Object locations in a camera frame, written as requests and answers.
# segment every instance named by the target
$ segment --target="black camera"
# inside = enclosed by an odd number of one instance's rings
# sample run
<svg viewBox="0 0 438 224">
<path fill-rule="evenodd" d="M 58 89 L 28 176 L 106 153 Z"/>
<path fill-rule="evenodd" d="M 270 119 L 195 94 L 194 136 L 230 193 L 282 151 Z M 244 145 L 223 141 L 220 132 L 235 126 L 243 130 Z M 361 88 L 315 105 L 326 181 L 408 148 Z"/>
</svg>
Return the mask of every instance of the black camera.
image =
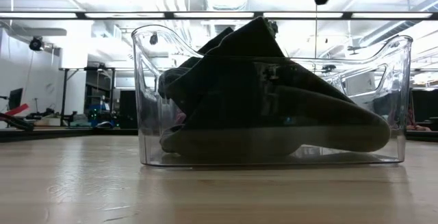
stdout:
<svg viewBox="0 0 438 224">
<path fill-rule="evenodd" d="M 34 39 L 32 39 L 29 43 L 29 48 L 32 51 L 41 52 L 44 50 L 44 43 L 42 41 L 42 37 L 34 36 Z"/>
</svg>

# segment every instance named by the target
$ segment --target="transparent container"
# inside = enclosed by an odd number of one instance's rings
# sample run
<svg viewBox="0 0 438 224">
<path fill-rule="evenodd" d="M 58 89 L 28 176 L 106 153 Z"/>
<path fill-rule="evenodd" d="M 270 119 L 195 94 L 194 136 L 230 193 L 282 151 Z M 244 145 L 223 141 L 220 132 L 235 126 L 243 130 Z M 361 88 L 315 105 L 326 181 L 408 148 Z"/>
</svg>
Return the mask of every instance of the transparent container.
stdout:
<svg viewBox="0 0 438 224">
<path fill-rule="evenodd" d="M 281 53 L 276 43 L 262 40 L 265 52 L 239 36 L 219 46 L 210 41 L 206 48 L 217 47 L 208 53 L 195 51 L 161 25 L 138 28 L 132 38 L 143 164 L 404 160 L 407 36 L 392 38 L 366 60 L 265 57 Z M 242 55 L 231 55 L 236 51 Z"/>
</svg>

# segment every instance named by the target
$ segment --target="table surface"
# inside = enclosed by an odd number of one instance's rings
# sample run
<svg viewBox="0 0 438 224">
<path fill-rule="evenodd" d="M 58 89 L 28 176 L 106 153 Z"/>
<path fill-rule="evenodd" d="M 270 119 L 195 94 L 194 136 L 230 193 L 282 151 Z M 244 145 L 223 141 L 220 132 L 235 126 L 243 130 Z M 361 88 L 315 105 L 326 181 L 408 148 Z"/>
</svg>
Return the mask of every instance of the table surface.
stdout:
<svg viewBox="0 0 438 224">
<path fill-rule="evenodd" d="M 438 223 L 438 144 L 400 166 L 153 169 L 135 136 L 0 144 L 0 222 Z"/>
</svg>

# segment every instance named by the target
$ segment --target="metal rack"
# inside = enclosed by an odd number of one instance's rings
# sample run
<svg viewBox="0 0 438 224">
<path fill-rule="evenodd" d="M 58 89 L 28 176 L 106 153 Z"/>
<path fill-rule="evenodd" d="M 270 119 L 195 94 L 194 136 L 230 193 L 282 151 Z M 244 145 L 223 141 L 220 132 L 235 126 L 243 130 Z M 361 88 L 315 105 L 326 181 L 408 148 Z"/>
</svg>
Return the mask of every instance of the metal rack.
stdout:
<svg viewBox="0 0 438 224">
<path fill-rule="evenodd" d="M 66 91 L 67 91 L 67 81 L 78 71 L 111 71 L 111 90 L 109 90 L 109 113 L 112 113 L 113 109 L 113 97 L 114 97 L 114 79 L 116 77 L 116 69 L 115 68 L 107 68 L 107 67 L 85 67 L 82 69 L 70 69 L 70 68 L 64 68 L 60 69 L 61 71 L 64 71 L 64 85 L 62 87 L 62 108 L 61 108 L 61 121 L 60 126 L 64 126 L 63 120 L 65 117 L 65 105 L 66 105 Z"/>
</svg>

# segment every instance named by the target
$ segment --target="dark green cloth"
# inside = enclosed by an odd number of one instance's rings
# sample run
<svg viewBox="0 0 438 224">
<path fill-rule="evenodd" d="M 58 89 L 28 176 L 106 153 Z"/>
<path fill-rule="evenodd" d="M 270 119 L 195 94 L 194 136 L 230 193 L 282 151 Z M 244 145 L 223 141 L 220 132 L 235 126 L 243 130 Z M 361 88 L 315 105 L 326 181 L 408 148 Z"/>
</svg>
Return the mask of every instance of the dark green cloth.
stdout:
<svg viewBox="0 0 438 224">
<path fill-rule="evenodd" d="M 225 36 L 228 36 L 231 32 L 233 32 L 233 29 L 227 27 L 222 32 L 220 32 L 217 36 L 215 36 L 213 39 L 207 42 L 203 47 L 201 47 L 198 50 L 198 53 L 205 54 L 210 49 L 217 47 L 222 41 L 222 39 Z M 163 74 L 161 74 L 158 79 L 158 93 L 161 95 L 161 97 L 166 98 L 165 92 L 167 85 L 173 83 L 180 76 L 186 74 L 196 63 L 199 62 L 199 60 L 201 59 L 198 57 L 194 57 L 194 56 L 190 57 L 183 64 L 181 64 L 181 66 L 175 69 L 169 69 L 165 71 Z"/>
<path fill-rule="evenodd" d="M 168 78 L 164 95 L 187 118 L 163 134 L 163 150 L 251 157 L 288 155 L 303 144 L 349 151 L 384 146 L 388 124 L 284 58 L 271 31 L 264 18 L 256 18 L 178 78 Z M 294 136 L 297 127 L 314 127 L 321 134 L 306 140 Z"/>
</svg>

